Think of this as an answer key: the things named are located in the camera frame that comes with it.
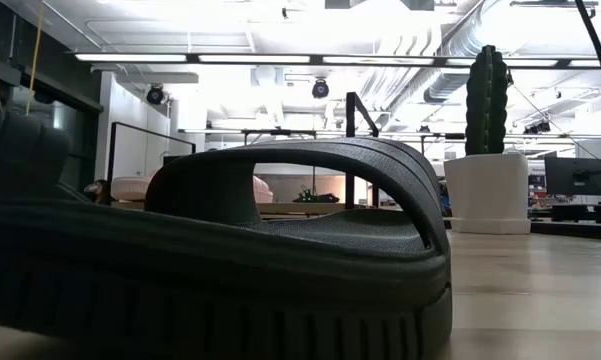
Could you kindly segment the black rubber slide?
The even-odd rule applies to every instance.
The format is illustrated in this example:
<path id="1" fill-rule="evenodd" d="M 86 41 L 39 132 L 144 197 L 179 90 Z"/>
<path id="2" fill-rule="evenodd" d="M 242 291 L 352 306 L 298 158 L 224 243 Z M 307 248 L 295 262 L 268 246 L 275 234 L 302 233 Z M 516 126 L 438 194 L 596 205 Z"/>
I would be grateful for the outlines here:
<path id="1" fill-rule="evenodd" d="M 256 165 L 362 178 L 397 204 L 265 221 Z M 0 325 L 158 360 L 428 360 L 452 327 L 429 161 L 378 138 L 179 158 L 141 211 L 0 197 Z"/>
<path id="2" fill-rule="evenodd" d="M 0 111 L 0 200 L 72 198 L 61 182 L 69 148 L 63 131 Z"/>

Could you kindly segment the dark device with green light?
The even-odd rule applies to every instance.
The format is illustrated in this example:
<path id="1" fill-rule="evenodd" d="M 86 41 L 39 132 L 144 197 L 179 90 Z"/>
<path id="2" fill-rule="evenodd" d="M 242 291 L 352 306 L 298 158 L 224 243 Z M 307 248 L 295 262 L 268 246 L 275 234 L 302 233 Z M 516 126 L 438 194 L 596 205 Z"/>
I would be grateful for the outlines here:
<path id="1" fill-rule="evenodd" d="M 338 203 L 340 199 L 333 193 L 318 194 L 315 188 L 301 187 L 298 197 L 294 203 Z"/>

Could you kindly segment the white hexagonal plant pot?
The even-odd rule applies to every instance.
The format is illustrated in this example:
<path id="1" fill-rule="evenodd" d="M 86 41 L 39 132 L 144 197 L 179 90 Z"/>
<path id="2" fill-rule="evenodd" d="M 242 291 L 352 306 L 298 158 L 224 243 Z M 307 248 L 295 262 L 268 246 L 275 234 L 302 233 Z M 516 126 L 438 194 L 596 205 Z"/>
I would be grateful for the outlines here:
<path id="1" fill-rule="evenodd" d="M 521 154 L 471 155 L 444 163 L 451 227 L 459 233 L 528 234 L 528 161 Z"/>

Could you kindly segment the green cactus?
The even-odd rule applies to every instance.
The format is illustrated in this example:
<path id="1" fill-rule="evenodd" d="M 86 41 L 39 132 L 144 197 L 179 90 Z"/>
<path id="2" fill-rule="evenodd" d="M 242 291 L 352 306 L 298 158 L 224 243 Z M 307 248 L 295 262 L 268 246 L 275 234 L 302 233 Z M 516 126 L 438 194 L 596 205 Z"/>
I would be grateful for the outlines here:
<path id="1" fill-rule="evenodd" d="M 502 154 L 507 120 L 508 66 L 495 46 L 476 55 L 466 83 L 465 153 Z"/>

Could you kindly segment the person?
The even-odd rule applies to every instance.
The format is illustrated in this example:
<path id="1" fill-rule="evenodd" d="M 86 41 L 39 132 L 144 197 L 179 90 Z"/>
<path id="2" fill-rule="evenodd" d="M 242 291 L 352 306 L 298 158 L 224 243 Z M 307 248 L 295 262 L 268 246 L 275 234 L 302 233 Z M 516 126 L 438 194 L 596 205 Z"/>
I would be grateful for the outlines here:
<path id="1" fill-rule="evenodd" d="M 95 204 L 109 205 L 111 203 L 110 184 L 104 180 L 95 180 L 83 189 L 83 195 Z"/>

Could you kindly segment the long linear ceiling light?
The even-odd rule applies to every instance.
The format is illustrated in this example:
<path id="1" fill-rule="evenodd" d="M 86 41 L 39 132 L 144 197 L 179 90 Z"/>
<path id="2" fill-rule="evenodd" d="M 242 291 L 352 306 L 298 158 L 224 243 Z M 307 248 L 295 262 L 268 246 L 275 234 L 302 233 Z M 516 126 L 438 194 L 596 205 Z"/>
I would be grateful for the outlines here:
<path id="1" fill-rule="evenodd" d="M 255 53 L 74 53 L 77 60 L 91 64 L 187 64 L 187 65 L 281 65 L 281 66 L 354 66 L 469 68 L 474 57 L 381 56 L 381 55 L 317 55 Z M 520 70 L 597 70 L 596 58 L 504 57 L 509 68 Z"/>

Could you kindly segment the large dark computer monitor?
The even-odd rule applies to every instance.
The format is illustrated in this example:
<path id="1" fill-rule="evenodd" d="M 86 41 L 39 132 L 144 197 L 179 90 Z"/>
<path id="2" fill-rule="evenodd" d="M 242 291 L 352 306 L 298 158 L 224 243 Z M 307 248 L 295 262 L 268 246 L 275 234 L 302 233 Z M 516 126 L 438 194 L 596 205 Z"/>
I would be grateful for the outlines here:
<path id="1" fill-rule="evenodd" d="M 601 196 L 601 159 L 544 159 L 547 192 L 551 195 Z"/>

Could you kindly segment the dark background desk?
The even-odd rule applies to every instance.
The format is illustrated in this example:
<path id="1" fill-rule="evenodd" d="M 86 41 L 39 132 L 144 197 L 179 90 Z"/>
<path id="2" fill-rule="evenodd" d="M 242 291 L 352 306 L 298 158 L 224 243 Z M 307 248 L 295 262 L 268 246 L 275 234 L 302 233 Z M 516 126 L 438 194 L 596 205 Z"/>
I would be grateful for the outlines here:
<path id="1" fill-rule="evenodd" d="M 601 224 L 601 203 L 599 204 L 556 204 L 551 209 L 554 222 L 595 221 Z"/>

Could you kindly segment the black background workstation frame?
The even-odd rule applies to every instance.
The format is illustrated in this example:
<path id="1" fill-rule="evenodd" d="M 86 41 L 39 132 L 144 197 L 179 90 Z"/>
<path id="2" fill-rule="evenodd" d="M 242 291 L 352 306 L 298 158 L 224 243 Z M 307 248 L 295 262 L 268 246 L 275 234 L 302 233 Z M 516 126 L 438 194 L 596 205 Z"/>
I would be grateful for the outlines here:
<path id="1" fill-rule="evenodd" d="M 252 163 L 290 163 L 294 165 L 317 166 L 324 165 L 319 156 L 320 154 L 312 153 L 311 149 L 307 150 L 305 146 L 295 148 L 291 142 L 266 142 L 251 144 L 248 142 L 248 137 L 255 135 L 271 135 L 271 136 L 304 136 L 307 135 L 312 139 L 317 137 L 317 132 L 314 130 L 287 130 L 287 129 L 246 129 L 241 133 L 244 136 L 244 145 L 233 150 L 223 151 L 227 159 L 246 161 Z"/>

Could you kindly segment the silver ribbed ventilation duct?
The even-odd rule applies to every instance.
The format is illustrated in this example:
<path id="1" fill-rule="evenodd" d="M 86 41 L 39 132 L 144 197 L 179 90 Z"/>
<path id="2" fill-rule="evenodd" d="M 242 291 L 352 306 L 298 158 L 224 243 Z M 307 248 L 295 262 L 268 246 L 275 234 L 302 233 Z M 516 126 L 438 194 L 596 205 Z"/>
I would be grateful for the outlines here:
<path id="1" fill-rule="evenodd" d="M 470 63 L 486 45 L 495 46 L 505 54 L 510 48 L 506 40 L 506 12 L 511 0 L 480 0 L 477 8 L 470 12 L 444 40 L 439 54 L 444 57 L 468 57 Z M 426 103 L 443 103 L 468 80 L 467 69 L 436 69 L 431 83 L 424 90 Z"/>

